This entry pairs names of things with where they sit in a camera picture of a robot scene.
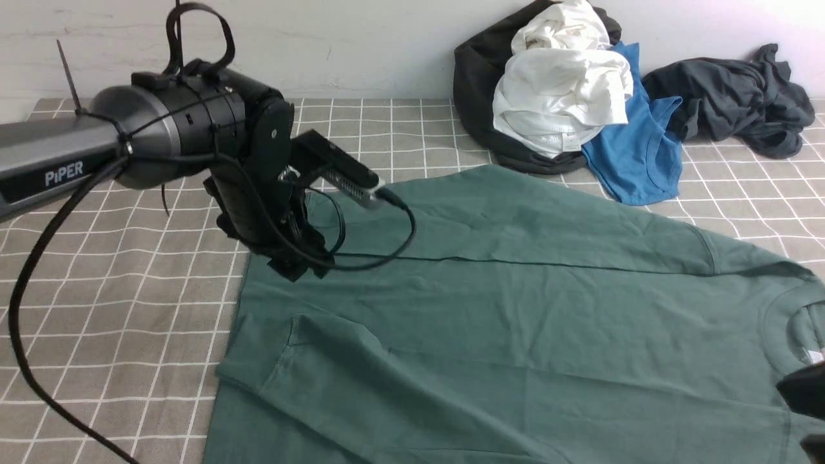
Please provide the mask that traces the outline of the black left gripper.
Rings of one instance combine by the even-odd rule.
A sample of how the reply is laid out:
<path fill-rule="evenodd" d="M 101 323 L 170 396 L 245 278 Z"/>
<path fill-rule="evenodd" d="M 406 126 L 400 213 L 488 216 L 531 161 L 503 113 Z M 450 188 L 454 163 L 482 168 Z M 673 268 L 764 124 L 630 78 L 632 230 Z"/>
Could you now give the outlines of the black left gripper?
<path fill-rule="evenodd" d="M 335 264 L 324 236 L 309 223 L 307 190 L 294 173 L 277 175 L 272 182 L 256 182 L 239 161 L 218 156 L 204 181 L 218 202 L 217 224 L 268 266 L 295 282 L 312 271 L 324 277 Z"/>

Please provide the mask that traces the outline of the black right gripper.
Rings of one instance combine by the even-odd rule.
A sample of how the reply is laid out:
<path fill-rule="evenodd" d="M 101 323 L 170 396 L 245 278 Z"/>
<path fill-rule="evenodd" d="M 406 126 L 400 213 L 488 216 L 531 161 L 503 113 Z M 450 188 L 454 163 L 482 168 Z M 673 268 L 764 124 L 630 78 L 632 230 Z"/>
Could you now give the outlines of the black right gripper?
<path fill-rule="evenodd" d="M 786 375 L 776 384 L 790 410 L 816 420 L 824 420 L 824 363 L 812 364 Z M 801 440 L 801 447 L 813 463 L 824 462 L 824 434 L 816 432 Z"/>

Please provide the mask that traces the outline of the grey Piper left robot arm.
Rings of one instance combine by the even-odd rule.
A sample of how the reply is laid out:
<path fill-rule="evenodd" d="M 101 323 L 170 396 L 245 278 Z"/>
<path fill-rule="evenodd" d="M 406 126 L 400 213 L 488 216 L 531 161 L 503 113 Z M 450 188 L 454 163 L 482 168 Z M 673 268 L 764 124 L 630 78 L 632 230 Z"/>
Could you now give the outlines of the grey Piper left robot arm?
<path fill-rule="evenodd" d="M 289 281 L 324 276 L 334 256 L 306 193 L 332 166 L 317 156 L 328 144 L 292 138 L 294 119 L 277 89 L 204 61 L 182 75 L 134 73 L 73 117 L 2 125 L 2 220 L 66 198 L 54 233 L 103 182 L 147 190 L 208 171 L 219 229 Z"/>

